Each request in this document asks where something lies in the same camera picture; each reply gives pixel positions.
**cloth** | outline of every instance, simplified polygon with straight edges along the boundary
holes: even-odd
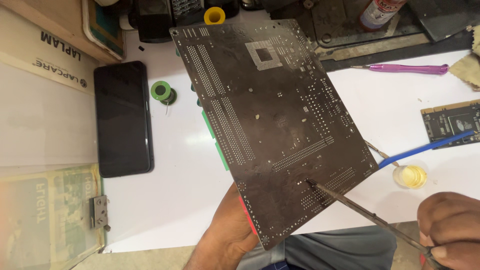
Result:
[[[269,251],[258,244],[237,270],[275,270],[283,261],[282,270],[389,270],[395,250],[395,236],[378,226],[298,234]]]
[[[480,25],[473,27],[472,53],[453,64],[449,71],[480,91]]]

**white work surface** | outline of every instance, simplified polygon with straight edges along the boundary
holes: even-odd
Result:
[[[268,16],[241,12],[235,18],[253,19]],[[452,65],[467,54],[457,51],[390,63]],[[125,61],[136,60],[147,66],[149,86],[166,81],[177,91],[178,99],[165,115],[165,106],[150,98],[155,169],[104,179],[111,226],[104,252],[195,245],[233,181],[201,115],[202,108],[196,105],[197,95],[190,90],[190,79],[173,42],[146,44],[138,40],[137,33],[128,33]],[[450,73],[439,76],[347,69],[328,76],[363,138],[388,155],[429,143],[421,109],[480,98],[480,92],[472,91]],[[378,154],[373,156],[380,160]],[[429,150],[398,162],[425,169],[428,181],[423,188],[412,190],[396,184],[392,178],[395,167],[389,165],[349,191],[347,197],[388,222],[413,221],[419,203],[440,191],[480,199],[479,160],[480,143]],[[294,234],[367,225],[372,223],[336,202]]]

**plastic cup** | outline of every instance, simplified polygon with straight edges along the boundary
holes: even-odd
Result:
[[[427,182],[427,173],[419,166],[399,166],[393,171],[393,179],[399,185],[417,189]]]

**pink screwdriver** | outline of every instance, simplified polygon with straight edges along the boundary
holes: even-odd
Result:
[[[405,66],[393,64],[375,64],[370,66],[352,66],[353,68],[368,68],[373,71],[380,72],[413,72],[424,74],[443,75],[447,73],[449,66],[447,64],[441,66]]]

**circuit board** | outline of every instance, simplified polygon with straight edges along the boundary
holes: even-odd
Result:
[[[421,110],[430,142],[451,137],[464,131],[480,133],[480,99]],[[463,137],[449,144],[434,148],[446,148],[480,142],[480,134]]]
[[[378,170],[297,21],[170,33],[265,250]]]

